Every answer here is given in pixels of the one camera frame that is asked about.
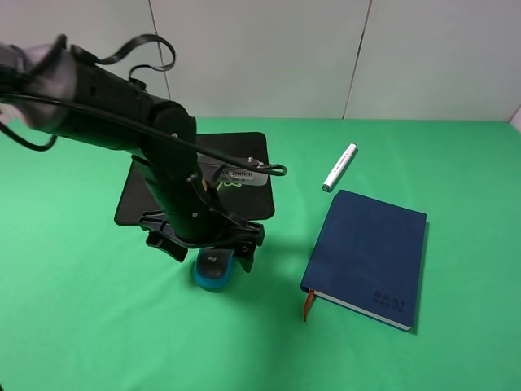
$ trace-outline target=green tabletop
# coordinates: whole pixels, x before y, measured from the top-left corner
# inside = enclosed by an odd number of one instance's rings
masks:
[[[0,383],[18,390],[519,390],[521,134],[499,122],[199,120],[264,132],[276,213],[251,274],[207,292],[113,222],[129,156],[0,136]],[[31,131],[32,140],[42,139]],[[335,194],[427,214],[415,333],[299,290]]]

